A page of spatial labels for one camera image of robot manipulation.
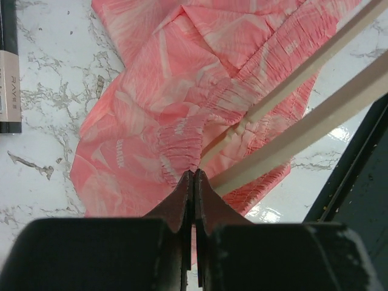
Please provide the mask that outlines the beige plastic hanger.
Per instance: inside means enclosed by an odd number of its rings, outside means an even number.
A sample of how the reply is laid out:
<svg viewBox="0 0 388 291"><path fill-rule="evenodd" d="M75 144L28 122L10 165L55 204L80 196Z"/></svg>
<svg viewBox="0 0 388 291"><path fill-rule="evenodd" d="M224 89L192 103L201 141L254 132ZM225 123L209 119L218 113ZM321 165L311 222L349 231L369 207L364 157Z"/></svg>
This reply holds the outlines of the beige plastic hanger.
<svg viewBox="0 0 388 291"><path fill-rule="evenodd" d="M212 141L204 149L200 164L206 165L234 136L241 135L247 124L264 117L386 9L387 1L370 1L284 82L251 107L239 123L229 127ZM383 53L302 120L242 161L214 176L210 180L211 186L219 196L224 196L254 181L317 142L386 93L387 53Z"/></svg>

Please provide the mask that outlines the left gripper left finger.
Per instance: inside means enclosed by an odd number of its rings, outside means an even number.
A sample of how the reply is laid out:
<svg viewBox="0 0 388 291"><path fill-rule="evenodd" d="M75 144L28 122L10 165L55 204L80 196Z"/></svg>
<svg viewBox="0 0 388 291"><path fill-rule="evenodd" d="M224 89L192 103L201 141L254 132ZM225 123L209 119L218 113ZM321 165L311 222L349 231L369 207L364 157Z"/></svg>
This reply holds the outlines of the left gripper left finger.
<svg viewBox="0 0 388 291"><path fill-rule="evenodd" d="M17 237L2 290L185 290L193 173L139 218L46 218Z"/></svg>

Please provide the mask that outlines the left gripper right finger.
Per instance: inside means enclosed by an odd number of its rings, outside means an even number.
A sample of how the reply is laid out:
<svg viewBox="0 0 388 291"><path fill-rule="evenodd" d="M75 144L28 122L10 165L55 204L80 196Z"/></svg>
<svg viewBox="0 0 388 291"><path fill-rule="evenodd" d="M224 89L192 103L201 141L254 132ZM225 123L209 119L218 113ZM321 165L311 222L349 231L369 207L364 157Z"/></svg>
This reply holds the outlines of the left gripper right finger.
<svg viewBox="0 0 388 291"><path fill-rule="evenodd" d="M206 174L193 180L203 290L382 290L360 236L344 224L254 224Z"/></svg>

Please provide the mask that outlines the pink patterned shorts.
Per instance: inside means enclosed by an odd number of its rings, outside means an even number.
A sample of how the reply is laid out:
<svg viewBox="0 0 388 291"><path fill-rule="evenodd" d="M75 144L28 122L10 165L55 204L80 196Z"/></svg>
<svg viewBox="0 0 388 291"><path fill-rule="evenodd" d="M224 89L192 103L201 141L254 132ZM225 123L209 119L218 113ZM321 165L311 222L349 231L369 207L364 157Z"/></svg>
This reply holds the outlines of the pink patterned shorts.
<svg viewBox="0 0 388 291"><path fill-rule="evenodd" d="M313 55L357 1L93 1L125 68L70 177L86 216L143 216L204 148Z"/></svg>

